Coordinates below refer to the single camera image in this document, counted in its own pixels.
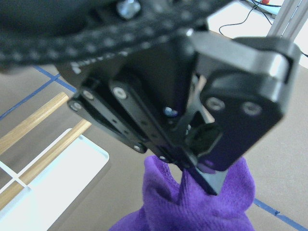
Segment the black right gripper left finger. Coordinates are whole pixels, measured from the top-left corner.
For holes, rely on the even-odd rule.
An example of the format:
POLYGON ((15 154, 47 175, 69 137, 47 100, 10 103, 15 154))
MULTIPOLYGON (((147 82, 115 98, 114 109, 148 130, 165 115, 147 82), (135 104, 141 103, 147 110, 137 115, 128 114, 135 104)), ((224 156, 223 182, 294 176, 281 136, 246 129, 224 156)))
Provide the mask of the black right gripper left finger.
POLYGON ((192 168, 197 158, 185 139, 186 119, 161 117, 138 87, 125 81, 85 80, 68 101, 72 111, 144 154, 151 150, 164 162, 192 168))

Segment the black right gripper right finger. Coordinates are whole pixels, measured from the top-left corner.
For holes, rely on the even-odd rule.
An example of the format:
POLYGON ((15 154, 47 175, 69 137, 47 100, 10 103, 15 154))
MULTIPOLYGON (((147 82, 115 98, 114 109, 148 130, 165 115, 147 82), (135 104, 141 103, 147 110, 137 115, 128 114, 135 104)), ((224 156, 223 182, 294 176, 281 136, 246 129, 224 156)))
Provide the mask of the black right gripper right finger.
POLYGON ((218 195, 230 167, 284 115, 284 81, 248 73, 218 73, 207 80, 201 104, 214 121, 193 119, 186 136, 197 183, 218 195))

